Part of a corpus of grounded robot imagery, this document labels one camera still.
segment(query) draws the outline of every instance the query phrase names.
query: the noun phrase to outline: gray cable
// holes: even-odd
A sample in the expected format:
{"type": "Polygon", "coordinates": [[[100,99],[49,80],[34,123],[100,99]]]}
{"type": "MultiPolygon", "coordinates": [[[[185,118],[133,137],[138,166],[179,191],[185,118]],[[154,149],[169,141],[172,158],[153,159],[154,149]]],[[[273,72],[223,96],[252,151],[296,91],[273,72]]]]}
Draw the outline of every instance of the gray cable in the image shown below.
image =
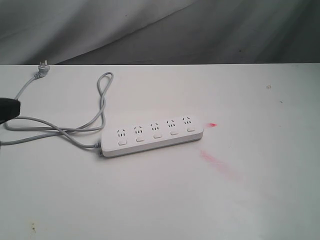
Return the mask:
{"type": "MultiPolygon", "coordinates": [[[[31,78],[22,87],[22,89],[19,91],[19,93],[17,94],[15,99],[17,100],[20,97],[20,95],[23,93],[23,91],[28,87],[28,85],[30,83],[32,83],[34,80],[38,79],[38,78],[39,77],[37,77],[36,75],[33,78],[31,78]]],[[[52,124],[50,122],[47,122],[45,120],[42,120],[42,119],[38,119],[38,118],[34,118],[34,117],[27,117],[27,116],[18,116],[18,117],[14,118],[14,119],[15,120],[24,119],[24,120],[35,121],[35,122],[46,124],[46,125],[48,125],[50,127],[11,127],[11,126],[8,125],[7,122],[4,124],[4,127],[9,131],[39,131],[40,130],[40,131],[58,131],[58,132],[41,134],[41,135],[32,136],[32,137],[28,137],[28,138],[24,138],[24,139],[20,139],[20,140],[15,140],[15,141],[1,141],[0,145],[3,145],[3,146],[5,146],[5,145],[15,145],[15,144],[26,143],[26,142],[30,142],[30,141],[34,141],[34,140],[38,140],[38,139],[43,139],[43,138],[63,135],[71,143],[73,143],[77,147],[80,147],[80,148],[99,148],[100,147],[99,143],[92,144],[92,145],[85,145],[85,144],[82,144],[82,143],[76,141],[73,137],[70,136],[70,134],[72,134],[74,132],[99,131],[99,130],[102,130],[105,127],[105,125],[106,125],[106,117],[104,115],[104,109],[106,107],[105,95],[106,95],[107,90],[110,87],[110,84],[112,83],[113,79],[114,79],[114,75],[113,75],[112,72],[106,72],[106,73],[104,73],[103,75],[101,75],[99,77],[99,79],[97,81],[97,88],[98,88],[98,92],[99,92],[99,95],[100,95],[99,112],[94,116],[94,118],[92,120],[90,120],[86,124],[84,124],[82,126],[79,126],[77,128],[57,127],[54,124],[52,124]],[[111,75],[111,77],[110,77],[106,87],[102,90],[101,89],[101,80],[104,77],[106,77],[107,75],[111,75]],[[101,116],[102,123],[101,123],[101,125],[99,127],[87,128],[87,127],[91,126],[100,116],[101,116]]]]}

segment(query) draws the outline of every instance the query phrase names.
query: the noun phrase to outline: power strip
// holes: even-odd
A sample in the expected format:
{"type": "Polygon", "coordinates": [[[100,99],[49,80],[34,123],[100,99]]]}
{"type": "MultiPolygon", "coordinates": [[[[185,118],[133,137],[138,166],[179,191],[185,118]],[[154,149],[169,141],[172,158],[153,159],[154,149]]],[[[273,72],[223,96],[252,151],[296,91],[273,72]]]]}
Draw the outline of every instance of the power strip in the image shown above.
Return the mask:
{"type": "Polygon", "coordinates": [[[181,116],[104,129],[101,150],[107,158],[196,141],[204,129],[194,116],[181,116]]]}

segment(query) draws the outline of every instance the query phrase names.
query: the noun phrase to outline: electrical outlet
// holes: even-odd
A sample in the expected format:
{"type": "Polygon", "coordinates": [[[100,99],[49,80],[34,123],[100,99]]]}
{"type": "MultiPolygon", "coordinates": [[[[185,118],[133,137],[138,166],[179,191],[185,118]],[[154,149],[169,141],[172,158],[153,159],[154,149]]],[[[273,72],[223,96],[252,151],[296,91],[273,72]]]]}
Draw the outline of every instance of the electrical outlet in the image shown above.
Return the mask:
{"type": "Polygon", "coordinates": [[[101,135],[101,151],[105,157],[112,158],[196,141],[202,138],[203,131],[202,125],[193,116],[156,120],[116,130],[105,128],[101,135]]]}

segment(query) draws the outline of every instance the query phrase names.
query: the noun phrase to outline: white power strip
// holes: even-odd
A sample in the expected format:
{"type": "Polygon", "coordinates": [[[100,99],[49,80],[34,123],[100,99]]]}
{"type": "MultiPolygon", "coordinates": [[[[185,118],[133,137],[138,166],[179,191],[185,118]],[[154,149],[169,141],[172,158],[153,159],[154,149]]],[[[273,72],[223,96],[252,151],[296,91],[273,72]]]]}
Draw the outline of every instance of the white power strip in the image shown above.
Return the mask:
{"type": "Polygon", "coordinates": [[[112,158],[199,140],[203,132],[201,124],[193,116],[104,129],[101,150],[105,157],[112,158]]]}

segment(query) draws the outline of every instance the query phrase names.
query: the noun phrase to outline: power cord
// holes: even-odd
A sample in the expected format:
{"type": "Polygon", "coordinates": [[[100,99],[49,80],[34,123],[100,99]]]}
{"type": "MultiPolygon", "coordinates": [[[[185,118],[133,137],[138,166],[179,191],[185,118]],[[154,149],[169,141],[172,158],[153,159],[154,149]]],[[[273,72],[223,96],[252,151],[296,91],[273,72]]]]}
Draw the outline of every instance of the power cord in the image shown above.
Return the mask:
{"type": "MultiPolygon", "coordinates": [[[[40,65],[38,66],[38,72],[21,88],[21,90],[15,96],[14,99],[18,100],[18,98],[21,96],[23,91],[28,87],[28,85],[30,85],[34,80],[45,77],[48,74],[49,70],[50,70],[50,66],[48,65],[47,61],[45,61],[44,63],[40,62],[40,65]]],[[[6,123],[4,123],[5,129],[7,129],[9,131],[54,131],[54,132],[40,134],[40,135],[36,135],[36,136],[24,138],[24,139],[19,139],[19,140],[15,140],[15,141],[0,141],[0,147],[1,146],[8,146],[8,145],[22,144],[22,143],[26,143],[26,142],[30,142],[30,141],[34,141],[34,140],[38,140],[38,139],[63,135],[66,137],[67,140],[69,140],[69,142],[71,142],[72,144],[74,144],[75,146],[77,146],[79,148],[99,149],[101,147],[100,142],[95,143],[95,144],[90,144],[90,145],[82,144],[82,143],[78,142],[77,140],[75,140],[71,136],[71,134],[76,133],[76,132],[100,131],[105,127],[105,125],[106,125],[106,117],[104,114],[104,110],[106,107],[106,98],[105,97],[106,97],[107,90],[110,87],[113,79],[114,79],[114,74],[112,72],[106,72],[99,77],[99,79],[97,81],[97,89],[98,89],[98,92],[100,95],[99,112],[94,116],[94,118],[92,120],[90,120],[86,124],[79,126],[77,128],[58,127],[48,121],[45,121],[45,120],[42,120],[39,118],[28,117],[28,116],[17,116],[14,118],[14,120],[22,120],[22,119],[23,120],[30,120],[30,121],[35,121],[35,122],[39,122],[39,123],[48,125],[49,127],[12,127],[12,126],[8,125],[8,122],[6,122],[6,123]],[[108,78],[109,81],[108,81],[106,87],[102,90],[101,81],[103,78],[105,78],[106,76],[109,76],[109,75],[110,75],[110,78],[108,78]],[[100,126],[93,127],[93,128],[87,128],[87,127],[91,126],[99,117],[101,117],[101,125],[100,126]]]]}

